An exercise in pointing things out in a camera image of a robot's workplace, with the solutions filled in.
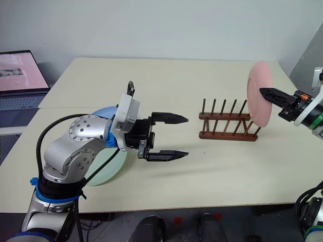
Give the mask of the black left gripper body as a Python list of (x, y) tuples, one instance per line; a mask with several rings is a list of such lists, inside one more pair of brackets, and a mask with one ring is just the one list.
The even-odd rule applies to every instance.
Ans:
[(140, 141), (146, 140), (146, 146), (153, 149), (155, 133), (152, 131), (152, 126), (154, 125), (154, 114), (148, 118), (137, 119), (131, 131), (125, 134), (127, 147), (139, 149)]

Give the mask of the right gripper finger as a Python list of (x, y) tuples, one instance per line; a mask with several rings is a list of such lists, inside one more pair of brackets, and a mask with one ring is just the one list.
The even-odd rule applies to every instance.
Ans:
[(282, 108), (282, 109), (286, 109), (288, 106), (289, 106), (289, 102), (288, 100), (285, 100), (285, 99), (275, 99), (272, 101), (272, 104)]
[(260, 88), (263, 98), (271, 103), (293, 103), (294, 96), (291, 96), (276, 88)]

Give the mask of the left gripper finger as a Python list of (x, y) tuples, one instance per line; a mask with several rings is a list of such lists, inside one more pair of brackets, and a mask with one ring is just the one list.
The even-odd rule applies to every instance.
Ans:
[(138, 154), (139, 159), (145, 159), (146, 161), (172, 161), (187, 156), (188, 152), (176, 151), (176, 150), (160, 150), (159, 152), (150, 152), (150, 147), (147, 144), (147, 140), (141, 140), (139, 142)]
[(189, 122), (189, 120), (181, 115), (169, 112), (153, 112), (151, 114), (153, 123), (163, 122), (165, 124), (181, 124)]

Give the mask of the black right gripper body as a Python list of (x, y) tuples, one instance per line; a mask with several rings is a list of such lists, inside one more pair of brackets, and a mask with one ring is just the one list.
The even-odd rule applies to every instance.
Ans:
[(310, 96), (299, 90), (294, 95), (283, 93), (282, 97), (282, 110), (278, 116), (288, 122), (295, 121), (310, 103)]

